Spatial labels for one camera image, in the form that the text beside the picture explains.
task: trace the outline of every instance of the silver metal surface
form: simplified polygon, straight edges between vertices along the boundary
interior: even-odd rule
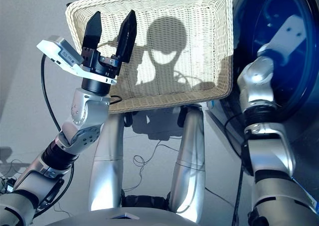
[[[270,42],[258,51],[258,56],[262,55],[263,51],[271,49],[280,53],[283,57],[283,62],[280,64],[286,65],[290,55],[305,39],[306,30],[303,19],[297,15],[291,15],[278,29]]]
[[[17,225],[19,223],[19,218],[15,216],[8,210],[5,210],[4,207],[0,206],[0,225]]]
[[[293,199],[276,197],[256,207],[260,217],[265,217],[270,226],[318,226],[318,216]]]
[[[26,168],[14,184],[14,190],[18,188],[20,183],[31,173],[38,172],[48,178],[56,178],[60,175],[65,175],[69,170],[56,170],[49,167],[41,158],[43,151],[35,158],[35,160]]]
[[[193,222],[199,222],[204,202],[204,191],[203,112],[198,107],[188,107],[171,184],[170,210]]]
[[[100,127],[107,120],[109,104],[109,95],[101,97],[77,88],[74,93],[71,116],[63,124],[63,135],[57,136],[57,144],[70,154],[79,154],[89,147],[97,140]]]
[[[0,196],[0,225],[6,223],[14,223],[16,218],[9,214],[5,208],[9,208],[16,212],[22,219],[22,226],[31,223],[35,209],[29,199],[19,194],[4,194]]]
[[[245,131],[251,131],[254,135],[276,134],[279,137],[279,139],[248,140],[254,172],[271,169],[293,175],[296,162],[282,124],[257,123],[246,127]]]
[[[89,112],[89,104],[98,104],[106,108],[106,106],[110,104],[110,96],[107,95],[105,97],[101,97],[82,88],[77,88],[74,93],[73,103],[71,107],[71,116],[73,122],[76,125],[83,124],[88,117],[92,118],[92,116],[90,116],[89,113],[92,114],[93,117],[95,116],[95,112]]]
[[[89,189],[89,210],[120,206],[123,179],[124,114],[112,114],[104,124],[95,151]]]
[[[271,226],[318,226],[318,216],[304,190],[295,182],[268,178],[256,183],[253,205]]]
[[[31,171],[18,186],[14,185],[14,190],[26,190],[39,199],[41,203],[53,189],[59,178],[51,179]]]
[[[92,211],[68,219],[64,219],[49,226],[196,226],[169,211],[152,208],[113,208]]]
[[[293,181],[277,178],[264,179],[256,183],[254,193],[254,204],[268,197],[280,196],[298,200],[309,208],[313,208],[311,200],[304,190]]]
[[[270,85],[273,71],[273,60],[265,56],[258,57],[244,68],[237,79],[242,112],[257,105],[276,107]]]

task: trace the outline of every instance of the white wicker basket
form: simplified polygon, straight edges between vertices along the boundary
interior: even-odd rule
[[[232,89],[232,0],[79,0],[66,11],[76,50],[85,26],[101,12],[98,50],[115,54],[115,39],[129,11],[137,37],[111,95],[123,101],[110,113],[179,106],[226,97]]]

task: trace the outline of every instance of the metal joint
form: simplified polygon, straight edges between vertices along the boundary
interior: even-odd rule
[[[254,106],[276,107],[274,93],[270,85],[273,77],[274,62],[261,56],[247,65],[239,75],[240,107],[242,112]]]
[[[267,139],[249,139],[248,147],[254,172],[258,170],[279,170],[293,175],[295,158],[290,149],[284,126],[280,123],[257,123],[245,128],[253,135],[275,134]]]
[[[81,125],[86,120],[88,116],[88,104],[90,103],[108,106],[110,104],[110,97],[109,95],[101,97],[82,88],[77,88],[71,107],[72,120],[76,125]]]
[[[23,174],[17,179],[14,190],[18,188],[18,186],[21,184],[21,182],[32,172],[38,172],[41,175],[44,175],[48,178],[57,178],[59,175],[65,175],[69,169],[66,170],[56,170],[51,167],[49,167],[43,160],[42,160],[42,154],[44,151],[42,151],[37,158],[29,165],[28,169],[23,172]]]

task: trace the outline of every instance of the floor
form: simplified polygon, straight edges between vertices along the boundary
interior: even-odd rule
[[[66,20],[65,5],[74,0],[0,0],[0,173],[6,174],[11,166],[21,172],[25,166],[50,143],[57,131],[52,123],[42,96],[40,83],[41,53],[37,43],[50,35],[64,36],[72,42]],[[69,115],[74,89],[81,79],[53,63],[47,63],[46,84],[48,97],[59,123]],[[216,194],[234,203],[240,162],[229,144],[205,111],[206,186]],[[132,187],[139,182],[139,168],[133,164],[136,154],[148,159],[158,143],[179,148],[181,129],[176,125],[178,109],[147,113],[149,120],[159,121],[154,128],[143,131],[139,122],[145,113],[134,117],[136,125],[124,132],[124,182]],[[76,215],[88,210],[87,197],[91,165],[96,146],[86,150],[75,163],[75,175],[69,191],[60,201],[63,210]],[[177,153],[158,147],[155,156],[143,171],[142,183],[131,193],[166,197]],[[12,171],[7,177],[18,173]],[[240,225],[247,225],[251,204],[250,177],[244,177],[239,208]],[[46,225],[68,217],[68,214],[50,209],[34,220],[34,225]],[[203,226],[231,225],[233,209],[215,195],[206,192]]]

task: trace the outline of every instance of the cable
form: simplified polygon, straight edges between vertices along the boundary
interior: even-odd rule
[[[65,210],[63,210],[63,209],[61,208],[60,202],[58,202],[58,207],[59,207],[60,210],[56,210],[56,209],[55,209],[55,205],[53,205],[53,210],[56,211],[56,212],[66,213],[66,214],[68,214],[69,218],[71,217],[71,213],[69,213],[69,212],[67,212],[67,211],[65,211]]]
[[[239,173],[238,188],[237,188],[237,196],[236,196],[235,208],[233,213],[233,220],[231,223],[232,226],[236,226],[239,224],[238,207],[239,207],[239,201],[240,201],[241,188],[243,185],[243,173],[244,173],[244,166],[241,165],[240,173]]]
[[[229,124],[229,122],[230,122],[232,119],[234,119],[234,118],[236,118],[236,117],[238,117],[238,116],[240,116],[240,115],[241,115],[241,113],[236,114],[236,115],[233,115],[230,119],[228,119],[228,120],[226,121],[226,123],[225,123],[225,125],[224,125],[224,133],[225,133],[225,137],[227,138],[227,140],[228,140],[228,142],[229,142],[231,148],[233,148],[233,150],[234,150],[234,152],[236,153],[236,155],[241,159],[239,153],[238,153],[237,150],[235,149],[235,147],[234,147],[232,141],[230,140],[229,135],[228,135],[228,131],[227,131],[227,125]]]
[[[239,114],[236,114],[236,115],[233,115],[230,119],[228,119],[224,125],[224,132],[225,132],[225,136],[230,144],[230,146],[233,148],[234,152],[236,153],[236,155],[241,159],[239,153],[235,150],[235,147],[232,143],[232,141],[230,140],[229,138],[229,135],[228,135],[228,132],[227,132],[227,125],[228,123],[240,116],[241,113]],[[236,226],[236,225],[239,225],[239,217],[238,217],[238,207],[239,207],[239,201],[240,201],[240,194],[241,194],[241,188],[242,188],[242,183],[243,183],[243,173],[244,173],[244,166],[243,164],[241,164],[241,167],[240,167],[240,173],[239,173],[239,181],[238,181],[238,188],[237,188],[237,196],[236,196],[236,202],[235,202],[235,207],[234,207],[234,212],[233,212],[233,220],[232,220],[232,226]]]
[[[42,59],[41,59],[41,85],[42,85],[43,96],[44,96],[45,103],[46,103],[46,105],[48,107],[48,110],[50,112],[50,115],[52,117],[52,120],[53,120],[56,128],[60,132],[61,131],[61,127],[60,127],[58,121],[55,118],[55,115],[54,115],[54,113],[52,111],[48,96],[46,94],[45,79],[44,79],[45,58],[46,58],[46,55],[43,54]],[[74,175],[74,163],[72,164],[72,167],[71,167],[71,174],[70,174],[69,181],[68,181],[66,187],[64,188],[64,190],[62,191],[62,193],[47,208],[45,208],[45,209],[41,210],[40,212],[36,213],[33,218],[36,218],[36,217],[40,216],[41,214],[43,214],[44,212],[46,212],[47,210],[49,210],[52,206],[54,206],[54,204],[56,204],[56,202],[58,202],[63,197],[63,195],[65,194],[65,192],[69,189],[69,187],[71,185],[71,182],[72,182],[72,179],[73,179],[73,175]]]
[[[42,91],[43,91],[43,96],[44,96],[44,100],[45,100],[45,103],[48,107],[48,110],[50,112],[50,115],[52,117],[52,120],[56,126],[56,128],[58,129],[58,131],[60,132],[61,131],[61,127],[58,123],[58,121],[56,120],[55,118],[55,115],[52,111],[52,108],[51,108],[51,105],[50,105],[50,102],[49,102],[49,99],[48,99],[48,96],[46,94],[46,89],[45,89],[45,79],[44,79],[44,64],[45,64],[45,58],[46,58],[46,55],[43,54],[42,56],[42,59],[41,59],[41,85],[42,85]]]
[[[115,104],[115,103],[119,103],[119,102],[121,102],[123,100],[123,98],[121,98],[118,95],[111,95],[111,98],[118,98],[118,100],[116,100],[114,102],[111,102],[110,105]]]
[[[205,190],[207,190],[208,192],[210,192],[211,194],[213,194],[214,196],[217,196],[218,198],[220,198],[222,201],[226,202],[227,204],[229,204],[231,207],[235,207],[231,202],[229,202],[227,199],[221,197],[220,195],[212,192],[209,188],[205,187]]]
[[[3,178],[3,177],[6,176],[8,173],[10,173],[11,169],[13,169],[15,173],[18,173],[18,174],[22,174],[22,173],[23,173],[23,172],[17,171],[17,170],[14,168],[14,166],[13,166],[13,162],[14,162],[14,161],[18,161],[18,162],[20,162],[20,163],[23,164],[22,161],[20,161],[20,160],[18,160],[18,159],[13,159],[13,160],[10,162],[10,168],[9,168],[9,170],[8,170],[5,174],[1,175],[0,178]]]
[[[135,156],[133,156],[133,163],[134,163],[137,167],[140,168],[140,172],[139,172],[140,181],[138,182],[137,185],[135,185],[135,186],[133,186],[133,187],[130,187],[130,188],[127,188],[127,189],[124,189],[124,192],[132,191],[132,190],[136,189],[136,188],[141,184],[142,178],[143,178],[143,177],[142,177],[142,172],[143,172],[143,170],[144,170],[144,167],[150,162],[150,160],[153,159],[153,157],[154,157],[154,155],[155,155],[155,151],[156,151],[156,149],[157,149],[159,146],[165,146],[165,147],[168,148],[168,149],[171,149],[171,150],[174,150],[174,151],[177,151],[177,152],[178,152],[178,150],[176,150],[176,149],[174,149],[174,148],[171,148],[171,147],[169,147],[169,146],[167,146],[167,145],[160,144],[160,143],[161,143],[161,140],[156,144],[156,146],[155,146],[155,148],[154,148],[154,151],[153,151],[153,154],[152,154],[151,157],[150,157],[148,160],[146,160],[146,161],[145,161],[144,158],[141,157],[140,155],[135,155]]]
[[[64,188],[64,190],[62,191],[62,193],[45,209],[41,210],[40,212],[36,213],[33,218],[35,219],[36,217],[40,216],[41,214],[43,214],[44,212],[48,211],[52,206],[54,206],[65,194],[65,192],[69,189],[72,179],[73,179],[73,175],[74,175],[74,164],[72,164],[71,167],[71,174],[70,174],[70,178],[68,181],[68,184],[66,185],[66,187]]]

